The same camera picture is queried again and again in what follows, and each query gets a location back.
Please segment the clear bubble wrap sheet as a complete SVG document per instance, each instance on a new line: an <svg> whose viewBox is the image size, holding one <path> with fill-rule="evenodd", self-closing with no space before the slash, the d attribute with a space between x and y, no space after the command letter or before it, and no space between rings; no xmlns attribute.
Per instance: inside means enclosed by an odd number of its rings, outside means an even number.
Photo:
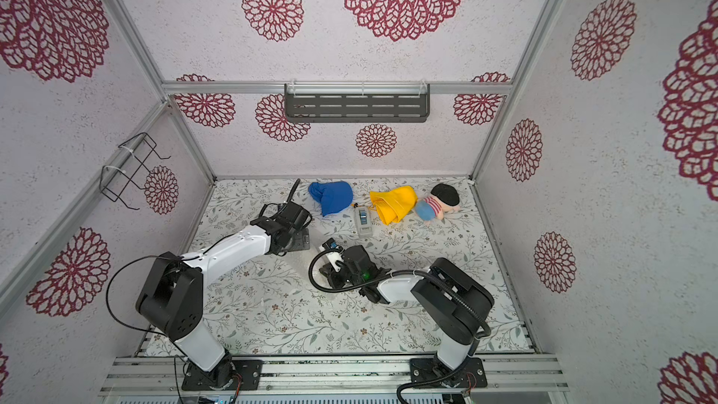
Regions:
<svg viewBox="0 0 718 404"><path fill-rule="evenodd" d="M310 231L303 228L301 231L293 234L290 242L283 248L284 252L302 252L310 248Z"/></svg>

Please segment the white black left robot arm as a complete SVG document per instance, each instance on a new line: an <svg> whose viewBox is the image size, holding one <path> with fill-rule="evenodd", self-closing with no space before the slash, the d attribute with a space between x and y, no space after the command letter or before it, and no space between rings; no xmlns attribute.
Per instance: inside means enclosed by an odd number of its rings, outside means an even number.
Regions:
<svg viewBox="0 0 718 404"><path fill-rule="evenodd" d="M273 215L260 215L239 232L202 252L157 256L136 310L174 342L199 370L226 373L231 355L204 321L206 289L256 257L288 254L301 243L312 215L287 201Z"/></svg>

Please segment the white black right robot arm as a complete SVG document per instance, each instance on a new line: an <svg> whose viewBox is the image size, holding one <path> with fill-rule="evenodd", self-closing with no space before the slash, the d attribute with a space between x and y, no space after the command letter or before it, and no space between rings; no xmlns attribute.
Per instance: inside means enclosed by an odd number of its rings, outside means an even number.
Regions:
<svg viewBox="0 0 718 404"><path fill-rule="evenodd" d="M384 269L363 246L343 248L334 239L322 245L320 256L328 259L319 268L328 286L311 282L323 292L357 291L374 304L420 305L441 330L436 359L446 370L459 368L473 355L479 340L491 335L487 319L495 299L447 258L440 257L423 270Z"/></svg>

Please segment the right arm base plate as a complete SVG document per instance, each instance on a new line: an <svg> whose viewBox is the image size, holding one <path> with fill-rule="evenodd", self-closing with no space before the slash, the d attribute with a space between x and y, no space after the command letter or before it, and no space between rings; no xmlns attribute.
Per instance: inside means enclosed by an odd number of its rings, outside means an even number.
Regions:
<svg viewBox="0 0 718 404"><path fill-rule="evenodd" d="M409 361L411 382L417 387L475 389L488 385L484 363L478 357L467 357L457 368L448 368L437 357L415 357Z"/></svg>

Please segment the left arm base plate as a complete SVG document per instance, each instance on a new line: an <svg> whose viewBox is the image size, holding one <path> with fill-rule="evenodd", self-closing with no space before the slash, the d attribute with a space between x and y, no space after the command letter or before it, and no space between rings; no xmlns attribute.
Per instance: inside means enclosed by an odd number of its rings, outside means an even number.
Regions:
<svg viewBox="0 0 718 404"><path fill-rule="evenodd" d="M182 391L254 391L259 386L264 363L261 360L221 361L212 371L190 362L181 384Z"/></svg>

